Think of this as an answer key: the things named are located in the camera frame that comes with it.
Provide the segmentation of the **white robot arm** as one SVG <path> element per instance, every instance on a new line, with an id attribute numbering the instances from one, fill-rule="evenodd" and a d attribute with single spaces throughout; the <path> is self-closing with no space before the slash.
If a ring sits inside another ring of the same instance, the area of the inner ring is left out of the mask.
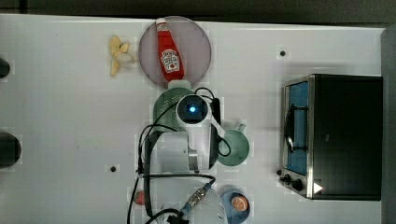
<path id="1" fill-rule="evenodd" d="M 188 94 L 168 113 L 177 125 L 156 119 L 143 138 L 144 224 L 228 224 L 209 173 L 224 135 L 209 102 Z"/>

